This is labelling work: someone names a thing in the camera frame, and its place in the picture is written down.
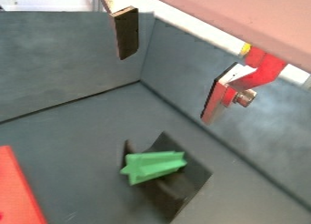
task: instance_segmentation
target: bolt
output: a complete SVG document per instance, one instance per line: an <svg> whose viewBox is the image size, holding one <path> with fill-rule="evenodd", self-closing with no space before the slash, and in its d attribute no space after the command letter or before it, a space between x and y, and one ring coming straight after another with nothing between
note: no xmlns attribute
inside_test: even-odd
<svg viewBox="0 0 311 224"><path fill-rule="evenodd" d="M246 107L256 97L256 92L252 89L237 92L233 99L233 103L238 103L242 107Z"/></svg>

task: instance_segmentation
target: gray surface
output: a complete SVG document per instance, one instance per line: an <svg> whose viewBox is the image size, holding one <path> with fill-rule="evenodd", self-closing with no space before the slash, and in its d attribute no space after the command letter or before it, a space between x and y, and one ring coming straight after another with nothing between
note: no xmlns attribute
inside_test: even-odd
<svg viewBox="0 0 311 224"><path fill-rule="evenodd" d="M200 125L213 78L236 58L160 21L142 82ZM248 108L233 106L205 127L311 207L311 94L282 80L258 87Z"/></svg>
<svg viewBox="0 0 311 224"><path fill-rule="evenodd" d="M2 13L0 121L137 81L153 22L140 14L140 49L120 61L105 13Z"/></svg>
<svg viewBox="0 0 311 224"><path fill-rule="evenodd" d="M162 130L213 173L173 223L309 224L309 213L140 84L0 126L48 224L164 223L117 174L124 140L144 150Z"/></svg>

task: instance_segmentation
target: green block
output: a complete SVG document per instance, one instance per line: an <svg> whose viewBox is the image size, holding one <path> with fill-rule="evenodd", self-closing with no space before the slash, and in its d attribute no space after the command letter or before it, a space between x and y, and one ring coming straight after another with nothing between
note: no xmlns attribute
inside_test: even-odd
<svg viewBox="0 0 311 224"><path fill-rule="evenodd" d="M129 185L138 184L149 179L162 177L184 167L184 152L165 151L154 153L128 154L126 166L120 173L128 175Z"/></svg>

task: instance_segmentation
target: red block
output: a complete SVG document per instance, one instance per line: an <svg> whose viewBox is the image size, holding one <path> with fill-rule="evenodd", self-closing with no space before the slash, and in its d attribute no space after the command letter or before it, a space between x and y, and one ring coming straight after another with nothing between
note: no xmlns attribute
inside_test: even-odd
<svg viewBox="0 0 311 224"><path fill-rule="evenodd" d="M246 90L261 86L276 80L285 65L285 61L269 54L265 54L257 69L228 84L234 90Z"/></svg>
<svg viewBox="0 0 311 224"><path fill-rule="evenodd" d="M0 224L46 224L10 147L0 147Z"/></svg>

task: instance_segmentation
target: metal bracket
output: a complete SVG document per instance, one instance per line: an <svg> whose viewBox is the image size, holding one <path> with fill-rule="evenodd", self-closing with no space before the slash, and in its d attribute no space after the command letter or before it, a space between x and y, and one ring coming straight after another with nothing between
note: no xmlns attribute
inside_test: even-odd
<svg viewBox="0 0 311 224"><path fill-rule="evenodd" d="M272 82L286 65L282 60L256 47L249 49L245 63L246 66L233 63L213 80L200 115L205 124L214 121L232 103L246 107L256 97L256 92L250 88Z"/></svg>

